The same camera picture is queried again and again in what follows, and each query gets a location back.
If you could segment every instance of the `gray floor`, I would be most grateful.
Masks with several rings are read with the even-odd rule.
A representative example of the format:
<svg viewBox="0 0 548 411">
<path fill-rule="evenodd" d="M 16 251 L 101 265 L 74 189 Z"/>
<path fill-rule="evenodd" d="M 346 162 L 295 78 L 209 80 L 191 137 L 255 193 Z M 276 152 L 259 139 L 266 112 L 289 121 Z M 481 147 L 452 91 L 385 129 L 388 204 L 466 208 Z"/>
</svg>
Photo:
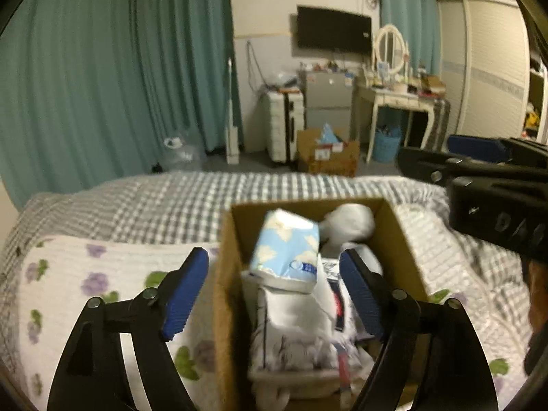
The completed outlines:
<svg viewBox="0 0 548 411">
<path fill-rule="evenodd" d="M 228 165 L 224 155 L 208 157 L 204 165 L 206 171 L 232 171 L 237 173 L 289 173 L 292 168 L 288 165 L 279 165 L 272 162 L 267 152 L 241 153 L 238 165 Z M 369 165 L 365 163 L 365 156 L 358 164 L 356 176 L 390 176 L 399 175 L 395 163 L 380 164 L 373 160 Z"/>
</svg>

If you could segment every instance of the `television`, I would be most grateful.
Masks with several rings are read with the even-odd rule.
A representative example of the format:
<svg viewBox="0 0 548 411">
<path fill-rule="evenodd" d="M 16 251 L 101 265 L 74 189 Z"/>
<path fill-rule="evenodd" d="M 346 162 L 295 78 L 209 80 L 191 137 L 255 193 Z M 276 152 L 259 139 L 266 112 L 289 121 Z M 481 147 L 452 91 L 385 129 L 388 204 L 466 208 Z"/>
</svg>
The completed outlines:
<svg viewBox="0 0 548 411">
<path fill-rule="evenodd" d="M 333 9 L 297 6 L 301 49 L 371 54 L 371 17 Z"/>
</svg>

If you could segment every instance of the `blue gripper pad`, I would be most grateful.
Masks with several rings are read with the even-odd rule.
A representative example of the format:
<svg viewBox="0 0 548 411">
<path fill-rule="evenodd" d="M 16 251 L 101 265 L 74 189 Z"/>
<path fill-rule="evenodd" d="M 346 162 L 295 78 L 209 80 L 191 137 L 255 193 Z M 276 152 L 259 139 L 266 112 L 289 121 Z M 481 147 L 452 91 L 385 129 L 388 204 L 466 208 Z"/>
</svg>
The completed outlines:
<svg viewBox="0 0 548 411">
<path fill-rule="evenodd" d="M 372 273 L 353 249 L 341 253 L 339 257 L 339 270 L 342 281 L 344 281 L 365 330 L 378 340 L 382 340 L 385 334 L 385 329 L 381 323 L 382 307 L 375 299 L 371 288 L 362 274 L 365 271 L 366 274 L 370 274 L 371 276 L 376 275 L 380 277 L 380 275 Z"/>
<path fill-rule="evenodd" d="M 190 311 L 206 280 L 208 270 L 209 256 L 207 251 L 201 247 L 195 247 L 179 269 L 179 271 L 183 271 L 184 275 L 175 287 L 165 307 L 162 336 L 166 341 L 172 340 L 175 334 L 182 332 L 185 328 Z"/>
<path fill-rule="evenodd" d="M 510 159 L 510 152 L 497 139 L 450 135 L 447 138 L 447 149 L 450 153 L 493 164 L 507 162 Z"/>
</svg>

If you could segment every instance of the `screw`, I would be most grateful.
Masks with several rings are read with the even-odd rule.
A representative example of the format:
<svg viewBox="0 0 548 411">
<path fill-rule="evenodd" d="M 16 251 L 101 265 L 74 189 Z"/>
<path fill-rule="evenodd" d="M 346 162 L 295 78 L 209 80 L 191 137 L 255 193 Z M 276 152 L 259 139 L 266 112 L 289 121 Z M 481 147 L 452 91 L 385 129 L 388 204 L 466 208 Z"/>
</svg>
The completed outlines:
<svg viewBox="0 0 548 411">
<path fill-rule="evenodd" d="M 432 182 L 439 182 L 442 180 L 442 172 L 441 171 L 434 171 L 434 173 L 432 173 L 430 175 L 430 178 L 432 179 Z"/>
<path fill-rule="evenodd" d="M 99 307 L 100 304 L 101 304 L 101 299 L 98 296 L 94 296 L 93 298 L 90 298 L 87 303 L 90 309 L 95 309 L 96 307 Z"/>
<path fill-rule="evenodd" d="M 396 300 L 405 300 L 407 298 L 407 293 L 405 293 L 405 291 L 401 290 L 401 289 L 395 289 L 392 291 L 392 296 L 396 299 Z"/>
<path fill-rule="evenodd" d="M 142 293 L 143 298 L 146 298 L 148 300 L 151 300 L 152 298 L 156 298 L 156 295 L 158 294 L 158 289 L 155 287 L 149 287 L 144 290 Z"/>
<path fill-rule="evenodd" d="M 449 305 L 449 307 L 452 307 L 453 309 L 460 309 L 460 301 L 457 300 L 456 298 L 450 298 L 447 300 L 447 304 Z"/>
</svg>

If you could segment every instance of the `plastic bag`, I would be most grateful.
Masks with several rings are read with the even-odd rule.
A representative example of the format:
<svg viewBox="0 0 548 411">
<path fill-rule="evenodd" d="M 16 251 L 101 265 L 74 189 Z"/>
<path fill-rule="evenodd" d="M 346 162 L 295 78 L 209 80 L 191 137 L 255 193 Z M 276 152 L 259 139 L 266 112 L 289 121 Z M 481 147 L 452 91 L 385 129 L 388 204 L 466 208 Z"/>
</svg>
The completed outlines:
<svg viewBox="0 0 548 411">
<path fill-rule="evenodd" d="M 164 153 L 160 159 L 163 171 L 200 171 L 206 155 L 199 140 L 199 134 L 194 135 L 194 143 L 189 134 L 179 134 L 176 137 L 166 137 Z"/>
<path fill-rule="evenodd" d="M 322 135 L 319 139 L 316 139 L 316 142 L 320 145 L 333 145 L 339 144 L 340 140 L 335 136 L 335 133 L 333 133 L 331 125 L 325 124 L 322 128 Z"/>
<path fill-rule="evenodd" d="M 287 86 L 299 86 L 299 77 L 294 72 L 279 71 L 266 78 L 268 86 L 284 88 Z"/>
</svg>

